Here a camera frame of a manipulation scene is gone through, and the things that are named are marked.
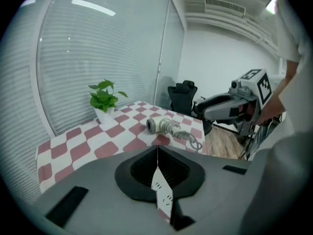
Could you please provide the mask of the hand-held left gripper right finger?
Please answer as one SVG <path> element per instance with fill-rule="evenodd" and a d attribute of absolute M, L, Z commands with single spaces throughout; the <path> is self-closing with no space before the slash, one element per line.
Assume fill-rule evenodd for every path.
<path fill-rule="evenodd" d="M 171 233 L 241 235 L 244 209 L 235 188 L 248 162 L 160 147 L 160 207 L 169 212 Z"/>

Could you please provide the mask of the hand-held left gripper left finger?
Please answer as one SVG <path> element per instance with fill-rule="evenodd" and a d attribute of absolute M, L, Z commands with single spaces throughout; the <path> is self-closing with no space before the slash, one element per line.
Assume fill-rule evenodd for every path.
<path fill-rule="evenodd" d="M 135 201 L 117 186 L 117 166 L 134 153 L 120 153 L 89 162 L 42 194 L 34 207 L 46 215 L 74 186 L 88 193 L 65 230 L 75 235 L 169 235 L 171 226 L 155 204 Z"/>

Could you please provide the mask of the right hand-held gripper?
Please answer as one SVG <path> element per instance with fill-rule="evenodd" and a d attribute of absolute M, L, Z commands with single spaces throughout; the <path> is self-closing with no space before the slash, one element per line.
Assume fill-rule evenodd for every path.
<path fill-rule="evenodd" d="M 197 110 L 206 120 L 232 123 L 240 136 L 253 134 L 253 123 L 272 96 L 266 70 L 248 71 L 231 82 L 228 92 L 203 99 Z"/>

